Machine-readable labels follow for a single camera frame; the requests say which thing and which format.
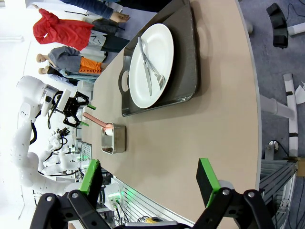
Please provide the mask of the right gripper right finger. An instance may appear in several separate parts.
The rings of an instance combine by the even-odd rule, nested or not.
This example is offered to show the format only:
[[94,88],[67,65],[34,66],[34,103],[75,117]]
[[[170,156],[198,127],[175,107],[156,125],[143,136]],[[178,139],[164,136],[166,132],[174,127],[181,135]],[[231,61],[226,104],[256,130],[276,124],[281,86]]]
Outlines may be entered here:
[[233,218],[240,229],[273,229],[274,223],[261,193],[255,189],[240,194],[222,187],[207,158],[200,158],[196,172],[205,210],[194,229],[216,229],[223,218]]

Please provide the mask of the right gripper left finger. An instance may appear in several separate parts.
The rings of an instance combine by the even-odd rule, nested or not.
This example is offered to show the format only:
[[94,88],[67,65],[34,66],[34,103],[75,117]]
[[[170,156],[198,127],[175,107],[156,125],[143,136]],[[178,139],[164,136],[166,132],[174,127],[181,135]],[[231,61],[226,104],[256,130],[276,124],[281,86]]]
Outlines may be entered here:
[[62,196],[46,193],[35,209],[31,229],[66,229],[70,221],[78,220],[85,229],[109,229],[110,226],[96,211],[102,187],[102,167],[91,160],[79,189]]

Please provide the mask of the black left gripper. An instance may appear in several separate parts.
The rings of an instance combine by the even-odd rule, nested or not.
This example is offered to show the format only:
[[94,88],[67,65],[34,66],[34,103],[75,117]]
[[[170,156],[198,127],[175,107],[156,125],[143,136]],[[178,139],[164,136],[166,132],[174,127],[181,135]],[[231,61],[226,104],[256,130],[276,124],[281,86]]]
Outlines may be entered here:
[[89,126],[89,124],[80,121],[77,117],[77,111],[78,109],[81,109],[83,107],[89,107],[92,110],[96,110],[96,107],[91,104],[89,101],[89,97],[81,92],[75,93],[75,98],[70,97],[64,107],[63,115],[64,120],[63,123],[68,126]]

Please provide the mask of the person's left hand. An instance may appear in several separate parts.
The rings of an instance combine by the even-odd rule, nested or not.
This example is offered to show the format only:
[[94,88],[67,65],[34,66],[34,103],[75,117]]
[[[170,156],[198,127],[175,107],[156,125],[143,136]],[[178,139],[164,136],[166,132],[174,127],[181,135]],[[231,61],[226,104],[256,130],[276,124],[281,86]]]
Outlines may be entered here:
[[119,12],[113,12],[110,20],[116,22],[116,23],[123,23],[123,22],[127,22],[130,19],[129,15],[126,14],[122,14]]

